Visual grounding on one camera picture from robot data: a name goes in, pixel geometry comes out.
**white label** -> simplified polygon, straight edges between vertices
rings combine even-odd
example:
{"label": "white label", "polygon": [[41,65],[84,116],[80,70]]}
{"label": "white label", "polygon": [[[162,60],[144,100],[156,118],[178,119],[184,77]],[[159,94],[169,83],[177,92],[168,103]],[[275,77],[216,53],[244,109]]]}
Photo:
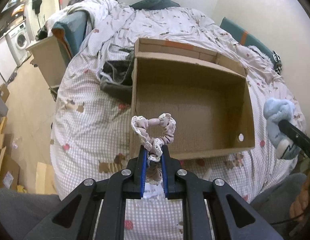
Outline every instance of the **white label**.
{"label": "white label", "polygon": [[145,183],[145,191],[144,191],[143,198],[156,197],[161,194],[164,194],[162,184],[152,185],[149,183]]}
{"label": "white label", "polygon": [[4,183],[6,188],[10,188],[11,184],[13,183],[13,180],[14,180],[13,175],[9,171],[7,171],[7,174],[2,180],[2,182]]}

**gray pants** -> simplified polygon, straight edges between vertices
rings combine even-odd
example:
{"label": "gray pants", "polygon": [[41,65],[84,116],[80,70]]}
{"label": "gray pants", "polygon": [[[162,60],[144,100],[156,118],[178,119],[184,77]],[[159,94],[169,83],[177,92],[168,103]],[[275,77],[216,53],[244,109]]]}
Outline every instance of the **gray pants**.
{"label": "gray pants", "polygon": [[[269,223],[289,219],[289,208],[300,193],[304,174],[288,176],[281,183],[259,194],[251,203]],[[0,239],[21,240],[60,203],[57,195],[22,194],[0,190]],[[274,227],[284,238],[287,225]]]}

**barcode label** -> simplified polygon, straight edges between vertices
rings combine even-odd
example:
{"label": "barcode label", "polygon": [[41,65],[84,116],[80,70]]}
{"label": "barcode label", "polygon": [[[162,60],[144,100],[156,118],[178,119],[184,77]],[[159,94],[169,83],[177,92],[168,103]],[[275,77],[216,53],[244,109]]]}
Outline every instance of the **barcode label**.
{"label": "barcode label", "polygon": [[144,190],[143,198],[151,198],[151,197],[158,196],[160,194],[164,194],[162,184],[152,185],[149,183],[145,183],[145,190]]}

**metal screw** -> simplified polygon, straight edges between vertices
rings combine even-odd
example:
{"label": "metal screw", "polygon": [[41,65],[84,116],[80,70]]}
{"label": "metal screw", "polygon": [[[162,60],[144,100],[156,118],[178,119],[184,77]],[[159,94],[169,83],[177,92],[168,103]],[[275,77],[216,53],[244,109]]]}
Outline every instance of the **metal screw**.
{"label": "metal screw", "polygon": [[84,185],[85,186],[91,186],[94,184],[94,181],[92,179],[85,179],[84,180]]}
{"label": "metal screw", "polygon": [[122,175],[128,176],[130,174],[131,174],[131,171],[129,169],[122,170]]}
{"label": "metal screw", "polygon": [[181,176],[185,176],[187,174],[187,170],[180,169],[180,170],[177,171],[177,174],[181,175]]}
{"label": "metal screw", "polygon": [[222,179],[215,179],[215,184],[217,186],[223,186],[225,184],[225,181],[223,181]]}

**light blue plush toy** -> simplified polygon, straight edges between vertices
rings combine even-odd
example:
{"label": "light blue plush toy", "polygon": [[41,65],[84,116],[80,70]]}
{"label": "light blue plush toy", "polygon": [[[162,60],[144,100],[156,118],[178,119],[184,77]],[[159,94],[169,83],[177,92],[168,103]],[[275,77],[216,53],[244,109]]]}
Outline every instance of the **light blue plush toy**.
{"label": "light blue plush toy", "polygon": [[276,149],[278,159],[292,160],[300,151],[300,148],[278,127],[281,120],[292,121],[294,110],[294,104],[286,99],[269,98],[264,104],[263,114],[266,119],[268,138]]}

